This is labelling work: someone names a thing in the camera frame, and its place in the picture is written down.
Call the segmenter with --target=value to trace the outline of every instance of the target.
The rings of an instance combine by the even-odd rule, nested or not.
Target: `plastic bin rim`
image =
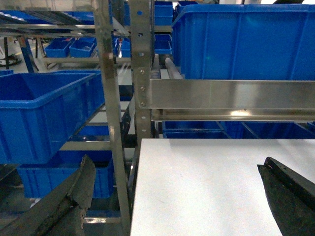
[[[56,75],[56,73],[47,73],[48,75]],[[14,100],[14,101],[0,101],[0,108],[6,108],[6,109],[34,109],[38,108],[49,101],[53,100],[54,98],[68,92],[73,87],[76,87],[78,85],[81,85],[91,79],[94,79],[96,77],[96,74],[92,73],[79,73],[86,75],[85,77],[78,79],[76,81],[73,81],[65,86],[62,86],[58,89],[55,89],[45,95],[42,95],[34,100]],[[73,73],[60,73],[59,75],[73,75]]]
[[[67,42],[67,45],[64,47],[64,48],[59,48],[59,49],[54,49],[54,48],[51,48],[52,46],[51,45],[54,45],[54,44],[60,44],[60,43],[66,43]],[[52,41],[46,48],[45,48],[45,51],[46,50],[64,50],[66,49],[69,44],[72,44],[73,42],[71,40],[69,41],[65,41],[65,40],[61,40],[61,41]]]
[[[315,12],[315,5],[308,4],[193,4],[187,5],[181,14],[176,17],[172,24],[172,28],[181,20],[183,16],[190,13],[269,13],[269,12]]]

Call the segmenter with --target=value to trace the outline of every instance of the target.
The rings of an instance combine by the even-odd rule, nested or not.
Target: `metal upright post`
[[[124,0],[112,0],[112,11],[116,20],[124,26],[125,4]]]
[[[147,100],[152,66],[154,2],[130,0],[131,68],[134,83],[138,145],[152,137],[150,101]]]
[[[112,49],[113,26],[110,25],[108,0],[91,0],[94,11],[99,64],[106,101],[110,145],[113,154],[116,185],[125,235],[130,233],[131,217],[125,173],[125,152],[121,137],[121,109],[117,69]]]
[[[37,71],[39,71],[39,69],[37,68],[35,64],[34,57],[33,57],[28,39],[22,36],[22,37],[19,37],[18,40],[19,40],[19,44],[20,44],[21,51],[24,57],[24,61],[25,61],[25,64],[29,73],[36,73]]]

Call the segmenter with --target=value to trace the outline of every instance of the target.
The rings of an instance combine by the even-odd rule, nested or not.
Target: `roller rack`
[[[123,19],[124,3],[118,1],[119,22]],[[154,61],[154,4],[152,0],[129,0],[131,26],[131,68],[134,83],[135,120],[138,146],[133,164],[137,163],[141,140],[153,138],[153,121],[164,120],[315,120],[315,82],[313,81],[226,81],[183,80],[174,65],[168,66],[170,80],[157,75],[158,61]],[[0,9],[40,11],[93,11],[95,26],[84,25],[1,25],[0,34],[47,36],[96,35],[99,63],[108,114],[110,138],[91,148],[110,148],[113,152],[120,217],[125,235],[130,232],[131,205],[128,187],[133,179],[126,179],[125,153],[121,133],[119,87],[115,58],[112,56],[108,0],[0,0]],[[63,33],[36,32],[38,29],[67,29]],[[130,176],[135,176],[133,168]],[[99,222],[112,222],[104,217]]]

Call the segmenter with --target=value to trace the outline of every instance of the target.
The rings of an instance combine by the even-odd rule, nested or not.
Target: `floor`
[[[29,40],[33,55],[35,55],[35,43],[32,40]],[[17,55],[21,57],[23,62],[19,65],[15,65],[10,67],[10,69],[14,70],[14,73],[27,73],[27,68],[24,63],[23,56],[21,54],[21,50],[18,44],[13,44],[11,47],[14,47],[14,50],[17,52]],[[37,67],[39,68],[39,73],[45,72],[53,72],[53,71],[60,71],[60,70],[76,70],[76,69],[98,69],[97,64],[88,64],[88,63],[65,63],[65,64],[56,64],[54,66],[50,66],[50,69],[46,69],[44,63],[41,60],[42,55],[39,52],[38,58],[34,59]],[[121,68],[118,69],[118,79],[120,85],[131,85],[131,70],[128,67],[128,64],[123,65]],[[127,108],[128,102],[121,102],[121,109],[122,115],[123,111]],[[91,122],[107,122],[107,116],[105,112],[97,114]],[[129,130],[129,134],[134,134],[134,121],[132,119],[131,127]],[[126,148],[126,160],[131,161],[134,153],[134,148]],[[0,214],[2,212],[19,212],[19,211],[26,211],[30,208],[33,200],[24,198],[24,190],[22,185],[14,185],[10,186],[9,194],[2,199],[0,202]],[[95,200],[93,201],[93,207],[100,209],[106,208],[108,205],[108,200]],[[119,236],[122,235],[122,228],[121,225],[115,224],[85,224],[84,225],[85,234],[86,236]]]

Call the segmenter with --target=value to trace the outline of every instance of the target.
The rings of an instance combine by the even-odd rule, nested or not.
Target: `metal shelving rack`
[[[143,138],[154,137],[153,121],[164,120],[315,120],[315,82],[313,81],[227,81],[156,79],[154,61],[154,4],[153,0],[129,0],[131,15],[131,68],[134,83],[135,120],[138,146]],[[130,232],[131,207],[125,172],[125,153],[121,135],[121,112],[115,58],[112,54],[108,0],[0,0],[0,9],[44,11],[93,11],[95,26],[83,25],[31,25],[32,29],[45,27],[71,29],[71,32],[45,32],[45,35],[95,35],[99,48],[100,69],[110,141],[106,148],[113,152],[121,221],[126,235]],[[21,33],[19,26],[1,25],[0,34],[35,35]],[[178,78],[169,69],[171,78]],[[136,148],[133,163],[140,149]]]
[[[83,37],[96,36],[102,75],[104,96],[106,101],[107,124],[109,128],[109,139],[101,141],[83,141],[76,139],[67,142],[62,150],[111,150],[113,155],[117,195],[119,200],[120,214],[116,212],[107,212],[98,216],[87,215],[84,223],[121,223],[124,235],[129,235],[131,226],[131,201],[129,199],[129,190],[133,189],[134,171],[128,171],[124,147],[128,147],[126,134],[130,126],[130,120],[133,116],[134,99],[131,100],[124,116],[120,109],[120,87],[118,85],[117,65],[118,62],[128,62],[128,59],[116,59],[112,53],[111,35],[114,31],[110,24],[108,0],[0,0],[1,10],[20,10],[31,11],[32,15],[41,19],[49,17],[50,22],[55,20],[55,25],[29,25],[18,21],[8,22],[0,26],[0,35],[19,37],[20,46],[25,60],[28,62],[28,71],[36,72],[35,64],[30,53],[27,36],[37,38],[41,37]],[[122,0],[115,1],[113,8],[114,14],[123,19],[124,12]],[[93,11],[95,26],[78,25],[80,22],[73,21],[68,24],[67,17],[63,19],[64,11]],[[81,59],[70,59],[71,62],[82,62]]]

